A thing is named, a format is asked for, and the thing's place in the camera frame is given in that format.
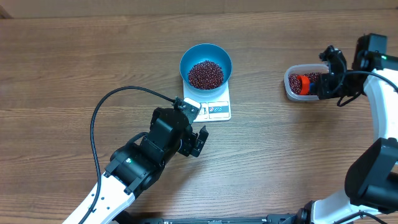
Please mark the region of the orange scoop with blue handle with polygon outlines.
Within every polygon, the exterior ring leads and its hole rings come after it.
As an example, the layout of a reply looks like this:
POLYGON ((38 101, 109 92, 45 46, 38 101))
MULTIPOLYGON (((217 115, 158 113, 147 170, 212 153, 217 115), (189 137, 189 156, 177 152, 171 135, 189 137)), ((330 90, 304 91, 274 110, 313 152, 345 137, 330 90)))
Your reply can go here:
POLYGON ((299 95, 314 95, 314 87, 317 76, 315 74, 309 75, 298 75, 297 81, 299 84, 298 94, 299 95))

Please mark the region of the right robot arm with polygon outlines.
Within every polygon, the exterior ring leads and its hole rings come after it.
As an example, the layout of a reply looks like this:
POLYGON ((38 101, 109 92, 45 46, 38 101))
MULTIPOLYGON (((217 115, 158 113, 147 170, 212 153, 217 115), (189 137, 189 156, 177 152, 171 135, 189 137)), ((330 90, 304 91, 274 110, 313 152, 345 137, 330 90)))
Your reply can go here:
POLYGON ((397 57, 386 54, 387 37, 366 34, 356 43, 348 66, 341 50, 329 45, 320 64, 290 67, 284 78, 292 101, 336 98, 343 107, 367 97, 373 120, 373 144, 350 166, 344 188, 327 198, 310 201, 281 223, 354 223, 397 211, 397 57))

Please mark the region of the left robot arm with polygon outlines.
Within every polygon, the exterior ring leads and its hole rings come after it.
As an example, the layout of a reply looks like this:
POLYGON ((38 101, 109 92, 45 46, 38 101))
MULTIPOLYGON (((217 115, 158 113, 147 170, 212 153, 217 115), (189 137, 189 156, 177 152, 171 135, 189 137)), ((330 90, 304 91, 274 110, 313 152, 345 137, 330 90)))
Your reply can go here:
POLYGON ((158 181, 176 154, 198 157, 208 132, 192 131, 201 104, 176 98, 172 108, 156 108, 150 130, 139 133, 116 150, 96 184, 65 223, 110 223, 140 194, 158 181))

